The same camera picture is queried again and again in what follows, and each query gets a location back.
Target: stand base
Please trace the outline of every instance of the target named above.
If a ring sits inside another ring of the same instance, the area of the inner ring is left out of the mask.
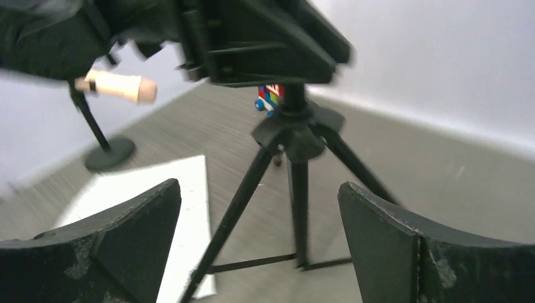
[[[118,137],[109,141],[111,149],[109,151],[98,147],[92,150],[85,159],[85,167],[91,172],[103,172],[111,170],[134,154],[136,144],[125,137]]]

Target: gray carpet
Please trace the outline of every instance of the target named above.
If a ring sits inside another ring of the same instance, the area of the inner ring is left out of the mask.
[[[124,132],[138,144],[126,167],[205,154],[215,229],[257,151],[249,132],[265,112],[255,110],[255,96],[254,89],[201,85]],[[535,240],[530,232],[535,227],[531,162],[317,101],[344,112],[343,137],[412,210],[477,234]],[[0,239],[27,239],[51,228],[90,177],[77,160],[2,201]],[[336,201],[338,187],[347,180],[355,178],[330,153],[310,165],[314,261],[348,256]],[[291,237],[286,167],[270,167],[218,263],[292,253]],[[289,261],[217,274],[218,295],[203,302],[361,302],[351,265],[306,273],[294,265]]]

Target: tripod leg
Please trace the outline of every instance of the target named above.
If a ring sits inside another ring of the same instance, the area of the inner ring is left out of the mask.
[[[309,265],[309,163],[289,162],[288,182],[297,267],[306,268]]]
[[[373,175],[338,133],[328,131],[324,135],[327,147],[372,193],[386,201],[402,206]]]
[[[269,152],[261,147],[226,209],[212,241],[208,244],[201,261],[193,271],[190,282],[179,301],[180,303],[188,303],[192,299],[199,284],[203,281],[204,276],[206,276],[206,273],[225,245],[228,236],[236,226],[236,223],[238,223],[245,207],[247,207],[249,200],[271,163],[271,158]]]

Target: black stand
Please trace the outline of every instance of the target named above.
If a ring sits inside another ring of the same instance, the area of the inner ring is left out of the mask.
[[[188,303],[205,275],[297,260],[297,268],[314,270],[346,264],[351,258],[311,264],[308,256],[309,236],[309,164],[308,161],[323,154],[327,146],[368,189],[381,198],[396,203],[384,186],[364,166],[349,146],[340,138],[344,117],[323,109],[305,98],[304,85],[285,85],[285,100],[274,116],[263,120],[252,132],[260,150],[232,198],[219,227],[191,280],[182,294],[180,303]],[[293,217],[295,254],[276,256],[225,265],[213,265],[230,233],[249,203],[254,191],[268,169],[273,155],[284,151],[288,159],[288,180]]]
[[[88,154],[85,160],[85,167],[92,172],[102,172],[113,169],[130,159],[136,150],[136,144],[125,137],[117,137],[110,141],[106,140],[91,113],[85,94],[74,88],[73,81],[69,82],[69,90],[74,106],[82,113],[100,145],[100,148],[95,148]]]

